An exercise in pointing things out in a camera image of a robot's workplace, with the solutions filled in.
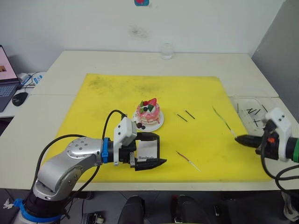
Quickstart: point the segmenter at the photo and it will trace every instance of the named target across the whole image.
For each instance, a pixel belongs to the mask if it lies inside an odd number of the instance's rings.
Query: pink frosting
[[[147,120],[147,122],[153,122],[153,121],[157,121],[160,124],[159,121],[159,114],[160,114],[160,107],[159,104],[155,105],[155,111],[154,112],[149,112],[149,110],[140,113],[140,105],[138,105],[137,110],[136,110],[137,116],[140,117],[140,120],[142,120],[142,118],[145,118]]]

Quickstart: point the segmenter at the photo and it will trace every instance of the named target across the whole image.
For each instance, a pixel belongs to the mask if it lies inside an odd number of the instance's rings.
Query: black cable
[[[292,191],[290,191],[290,190],[284,189],[284,188],[280,185],[280,183],[279,183],[280,176],[281,176],[282,174],[284,174],[284,173],[287,172],[287,171],[290,171],[290,170],[292,170],[292,169],[297,169],[297,168],[299,168],[299,165],[295,165],[295,166],[288,167],[288,168],[285,168],[285,169],[281,170],[281,171],[276,175],[277,178],[275,179],[275,183],[276,183],[277,187],[278,187],[281,191],[283,191],[283,192],[285,192],[285,193],[287,193],[287,194],[289,194],[289,195],[291,195],[291,196],[293,196],[293,197],[299,199],[299,194],[298,194],[298,193],[294,193],[294,192],[292,192]]]
[[[115,112],[118,112],[122,117],[123,117],[123,116],[126,116],[126,114],[124,114],[124,113],[121,112],[120,110],[113,110],[113,111],[111,111],[111,112],[109,113],[109,115],[108,115],[108,117],[107,117],[107,119],[106,119],[105,125],[104,125],[103,134],[102,134],[102,140],[104,140],[104,138],[105,138],[105,133],[106,133],[106,128],[107,128],[108,121],[109,121],[111,115],[112,115],[113,113],[115,113]]]
[[[34,89],[34,87],[22,87],[21,89]]]
[[[10,199],[14,202],[14,196],[7,189],[4,189],[4,190],[9,195]]]
[[[25,90],[24,90],[24,92],[26,92],[26,88],[27,88],[29,85],[31,85],[31,84],[33,83],[33,76],[34,76],[35,74],[37,74],[37,73],[39,73],[39,71],[36,72],[36,73],[33,73],[33,74],[31,75],[31,83],[29,83],[28,85],[25,86]]]
[[[269,172],[269,170],[267,169],[267,167],[266,167],[266,163],[265,163],[265,148],[266,148],[266,146],[267,146],[267,139],[268,139],[268,137],[269,137],[270,134],[271,134],[270,131],[271,131],[271,129],[267,128],[267,125],[266,125],[266,127],[265,127],[265,129],[264,129],[264,134],[263,134],[263,137],[262,137],[262,143],[261,143],[261,145],[260,145],[260,148],[261,148],[261,162],[262,162],[263,169],[264,169],[265,173],[266,173],[269,177],[271,177],[272,179],[275,180],[275,183],[276,183],[277,187],[278,187],[281,191],[283,191],[283,192],[285,192],[285,193],[287,193],[287,194],[289,194],[289,195],[291,195],[291,196],[293,196],[293,197],[299,198],[299,194],[297,194],[297,193],[293,193],[291,190],[287,190],[287,189],[283,188],[283,187],[280,185],[280,183],[279,183],[279,181],[288,181],[288,180],[299,179],[299,176],[287,176],[287,177],[281,177],[282,174],[284,174],[284,173],[286,173],[286,172],[288,172],[288,171],[290,171],[290,170],[299,168],[299,165],[295,165],[295,166],[292,166],[292,167],[285,168],[285,169],[281,170],[276,176],[274,176],[273,174],[271,174],[271,173]]]
[[[69,200],[66,201],[66,203],[64,204],[63,208],[65,208],[69,203],[70,201],[75,198],[92,180],[93,178],[96,176],[96,174],[98,173],[100,169],[100,166],[97,166],[96,170],[94,171],[93,175],[89,178],[89,180],[81,187],[79,188],[79,190],[77,190],[71,197]]]
[[[70,212],[70,210],[71,210],[71,206],[73,205],[73,201],[74,201],[74,199],[72,199],[72,201],[71,201],[71,204],[70,204],[70,206],[69,206],[69,209],[67,210],[67,214]]]
[[[81,222],[80,222],[80,224],[82,224],[82,221],[83,221],[83,208],[84,208],[84,201],[85,201],[85,199],[83,199],[83,202],[82,202],[82,207],[81,207]]]

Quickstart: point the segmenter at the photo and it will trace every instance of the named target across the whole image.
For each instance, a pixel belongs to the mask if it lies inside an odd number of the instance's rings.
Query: laptop screen
[[[0,45],[0,83],[16,80],[18,80],[18,78],[8,61],[3,47]]]

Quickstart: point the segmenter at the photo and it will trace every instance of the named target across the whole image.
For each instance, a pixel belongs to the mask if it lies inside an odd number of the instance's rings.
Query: white table
[[[293,135],[299,136],[298,123],[277,97],[277,93],[268,81],[245,54],[177,54],[175,58],[163,61],[159,58],[159,54],[155,53],[65,51],[54,62],[41,83],[32,91],[27,103],[20,109],[20,112],[0,137],[1,148],[5,149],[2,150],[0,157],[0,187],[30,188],[38,156],[44,146],[55,138],[87,72],[118,75],[187,75],[186,72],[182,73],[181,67],[188,68],[190,71],[188,75],[218,76],[224,82],[223,85],[230,96],[233,96],[234,92],[239,95],[254,95],[256,86],[247,89],[245,87],[249,87],[249,84],[255,82],[258,83],[258,87],[265,92],[263,96],[259,96],[259,100],[267,106],[269,98],[266,97],[271,96],[275,105],[279,106],[293,123]],[[282,163],[267,160],[267,165],[272,173],[292,164],[293,162]],[[283,186],[295,189],[298,187],[298,183],[295,180],[283,183]],[[75,189],[80,186],[82,186],[81,183],[76,184]],[[271,190],[277,189],[277,187],[274,181],[91,183],[86,187],[86,190],[153,189]]]

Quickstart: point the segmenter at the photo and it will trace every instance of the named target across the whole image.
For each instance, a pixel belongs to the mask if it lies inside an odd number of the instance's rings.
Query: computer mouse
[[[20,93],[14,95],[12,98],[13,105],[21,106],[24,103],[24,101],[26,100],[27,96],[28,96],[28,93],[26,93],[26,92],[20,92]]]

